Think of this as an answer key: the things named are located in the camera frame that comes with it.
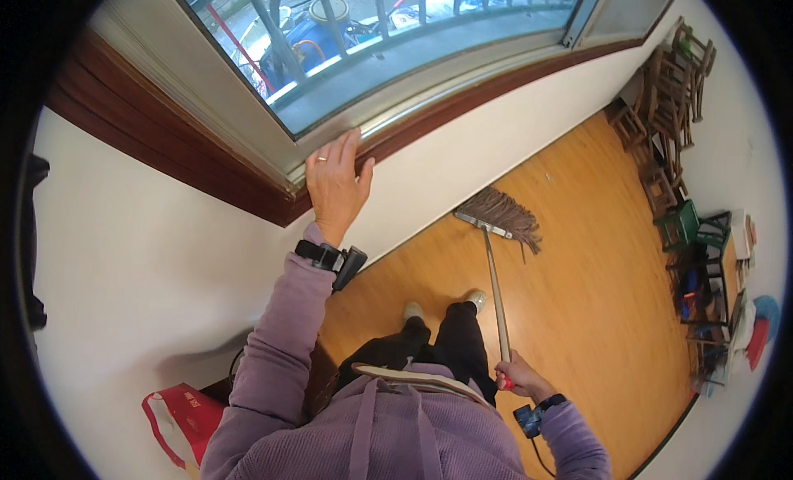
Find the white wall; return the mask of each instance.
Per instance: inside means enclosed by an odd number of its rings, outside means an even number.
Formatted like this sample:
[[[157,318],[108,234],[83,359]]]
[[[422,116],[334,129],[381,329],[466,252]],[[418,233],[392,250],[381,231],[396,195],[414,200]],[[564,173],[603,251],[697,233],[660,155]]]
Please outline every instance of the white wall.
[[[380,257],[588,118],[684,10],[707,13],[696,0],[677,0],[644,47],[512,91],[379,164],[370,202],[346,244]],[[716,76],[730,63],[727,39],[713,38]],[[703,124],[716,122],[708,97],[717,91],[712,80],[709,86]],[[762,162],[765,140],[755,141],[753,162]],[[706,151],[703,140],[687,158]],[[35,195],[35,289],[49,314],[36,343],[55,407],[100,477],[181,478],[155,443],[140,402],[176,383],[201,387],[225,376],[312,214],[278,228],[126,157],[48,109],[35,152],[52,164]],[[687,184],[697,189],[693,176]],[[779,217],[761,215],[753,202],[746,206],[756,214],[763,247],[783,258],[784,242],[776,244],[765,223]],[[773,285],[781,286],[783,272],[766,276],[760,268],[766,267],[758,267],[758,284],[779,276]]]
[[[679,13],[699,39],[712,39],[716,63],[705,81],[704,120],[691,130],[695,147],[683,153],[684,179],[700,214],[746,208],[757,223],[757,268],[750,299],[782,301],[788,259],[788,218],[780,162],[763,105],[727,33],[701,0],[679,0]],[[768,365],[766,347],[752,373],[746,360],[724,392],[700,397],[640,480],[705,478],[738,431]]]

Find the shoe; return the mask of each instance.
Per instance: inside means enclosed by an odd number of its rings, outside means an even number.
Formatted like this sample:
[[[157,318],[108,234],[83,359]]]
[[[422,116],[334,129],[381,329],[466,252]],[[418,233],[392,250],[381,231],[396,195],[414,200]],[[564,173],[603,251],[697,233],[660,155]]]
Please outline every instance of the shoe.
[[[488,295],[486,295],[482,289],[474,289],[468,294],[468,297],[466,297],[465,300],[471,301],[477,306],[477,315],[479,315],[479,312],[481,312],[482,308],[484,308],[484,301],[487,298]]]
[[[413,316],[418,316],[422,320],[424,319],[424,310],[421,309],[421,305],[415,301],[411,301],[407,305],[404,306],[402,310],[402,316],[404,316],[404,320],[408,321]]]

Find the black pants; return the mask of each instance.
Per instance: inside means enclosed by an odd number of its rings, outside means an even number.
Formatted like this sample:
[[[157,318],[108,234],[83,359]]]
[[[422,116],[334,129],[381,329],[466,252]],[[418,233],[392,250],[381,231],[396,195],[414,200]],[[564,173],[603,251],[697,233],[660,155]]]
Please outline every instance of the black pants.
[[[430,329],[418,316],[405,322],[399,333],[372,339],[339,366],[339,381],[334,392],[359,377],[352,371],[353,363],[385,366],[402,370],[408,356],[414,363],[434,363],[447,366],[454,378],[468,385],[472,378],[487,400],[496,405],[496,383],[488,372],[488,356],[484,352],[482,332],[477,322],[477,307],[470,301],[456,302],[446,308],[435,344],[430,345]]]

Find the woman's left hand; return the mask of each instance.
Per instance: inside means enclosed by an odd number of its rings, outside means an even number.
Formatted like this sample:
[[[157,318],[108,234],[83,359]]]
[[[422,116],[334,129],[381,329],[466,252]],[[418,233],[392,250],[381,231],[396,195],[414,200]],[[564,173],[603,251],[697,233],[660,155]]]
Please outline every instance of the woman's left hand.
[[[353,128],[305,160],[305,182],[316,224],[328,244],[337,248],[366,203],[372,184],[374,158],[363,164],[361,176],[355,178],[359,141],[361,129]]]

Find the mop handle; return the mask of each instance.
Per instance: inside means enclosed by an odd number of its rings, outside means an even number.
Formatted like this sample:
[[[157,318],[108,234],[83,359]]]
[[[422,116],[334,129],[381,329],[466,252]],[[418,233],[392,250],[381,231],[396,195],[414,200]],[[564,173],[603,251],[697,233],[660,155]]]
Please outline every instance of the mop handle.
[[[488,236],[488,229],[482,227],[482,234],[484,234],[484,249],[488,253],[488,265],[490,266],[490,283],[493,287],[493,304],[496,306],[496,323],[498,324],[498,344],[501,349],[501,360],[510,361],[509,357],[509,334],[507,333],[507,319],[503,316],[503,303],[501,302],[501,289],[498,286],[498,276],[496,275],[496,261],[493,259],[493,251],[490,247],[490,237]],[[504,390],[511,390],[515,384],[506,378]]]

